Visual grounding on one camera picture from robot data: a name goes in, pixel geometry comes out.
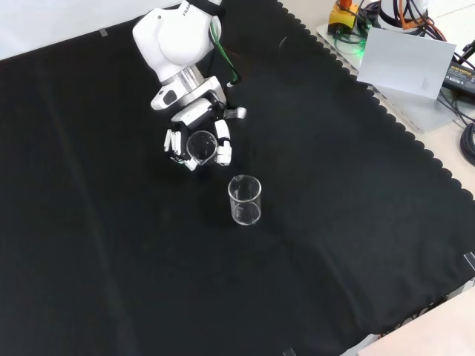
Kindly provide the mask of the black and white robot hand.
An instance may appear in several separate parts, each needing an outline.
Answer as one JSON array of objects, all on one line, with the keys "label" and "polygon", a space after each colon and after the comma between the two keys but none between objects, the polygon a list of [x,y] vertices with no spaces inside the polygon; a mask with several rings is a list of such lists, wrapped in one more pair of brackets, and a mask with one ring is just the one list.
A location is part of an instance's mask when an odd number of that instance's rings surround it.
[{"label": "black and white robot hand", "polygon": [[230,119],[244,119],[247,109],[228,109],[222,102],[200,98],[171,118],[163,150],[190,171],[206,164],[228,166],[232,161]]}]

